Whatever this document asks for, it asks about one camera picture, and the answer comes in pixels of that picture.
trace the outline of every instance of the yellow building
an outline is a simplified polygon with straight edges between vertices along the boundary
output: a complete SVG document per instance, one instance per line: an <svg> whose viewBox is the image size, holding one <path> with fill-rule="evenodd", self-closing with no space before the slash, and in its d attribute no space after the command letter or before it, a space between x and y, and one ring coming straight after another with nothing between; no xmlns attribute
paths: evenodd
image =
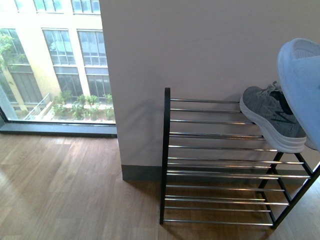
<svg viewBox="0 0 320 240"><path fill-rule="evenodd" d="M73 101L83 94L106 102L111 89L98 0L0 0L0 29L21 56L0 72L16 112L63 91Z"/></svg>

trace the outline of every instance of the shoe lace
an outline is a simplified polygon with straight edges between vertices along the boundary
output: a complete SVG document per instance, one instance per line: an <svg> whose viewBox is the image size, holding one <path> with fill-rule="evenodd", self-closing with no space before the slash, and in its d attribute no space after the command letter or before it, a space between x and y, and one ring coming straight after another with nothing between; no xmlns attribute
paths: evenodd
<svg viewBox="0 0 320 240"><path fill-rule="evenodd" d="M277 83L277 81L274 81L272 84L269 84L267 88L262 89L260 95L266 96L269 95L272 91L282 92L281 86Z"/></svg>

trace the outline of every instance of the gray baseboard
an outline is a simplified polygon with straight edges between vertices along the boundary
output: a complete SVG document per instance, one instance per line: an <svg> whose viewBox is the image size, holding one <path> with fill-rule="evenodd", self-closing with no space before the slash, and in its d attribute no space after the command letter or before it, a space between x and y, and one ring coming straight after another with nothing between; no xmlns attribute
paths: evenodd
<svg viewBox="0 0 320 240"><path fill-rule="evenodd" d="M122 178L124 181L161 181L161 166L138 166L138 165L121 165ZM305 176L304 170L278 170L281 175L301 175ZM254 171L243 173L264 174L265 171ZM258 184L261 179L239 179L239 178L218 178L218 177L177 177L170 176L168 181L172 182L207 182L207 183L236 183L236 184ZM283 178L285 184L301 186L305 179L299 178Z"/></svg>

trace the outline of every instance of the shoe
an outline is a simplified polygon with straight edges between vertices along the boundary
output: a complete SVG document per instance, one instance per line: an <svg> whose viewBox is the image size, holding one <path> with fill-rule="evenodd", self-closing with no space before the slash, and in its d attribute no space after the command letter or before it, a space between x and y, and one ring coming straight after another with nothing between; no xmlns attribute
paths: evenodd
<svg viewBox="0 0 320 240"><path fill-rule="evenodd" d="M320 44L303 38L285 43L277 68L288 105L315 149L320 150Z"/></svg>
<svg viewBox="0 0 320 240"><path fill-rule="evenodd" d="M318 150L317 146L310 140L310 138L307 136L306 137L306 141L304 143L304 145L306 145L308 148L312 149L312 150Z"/></svg>
<svg viewBox="0 0 320 240"><path fill-rule="evenodd" d="M240 99L242 113L256 123L266 141L283 153L301 153L306 133L291 112L277 82L266 89L247 88Z"/></svg>

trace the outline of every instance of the tree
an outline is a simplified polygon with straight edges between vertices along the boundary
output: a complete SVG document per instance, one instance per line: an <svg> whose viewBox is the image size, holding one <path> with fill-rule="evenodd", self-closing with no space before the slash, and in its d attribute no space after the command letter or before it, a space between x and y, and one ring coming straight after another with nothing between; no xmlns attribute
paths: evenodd
<svg viewBox="0 0 320 240"><path fill-rule="evenodd" d="M2 71L11 67L10 64L18 63L25 56L17 54L14 46L14 38L0 29L0 69Z"/></svg>

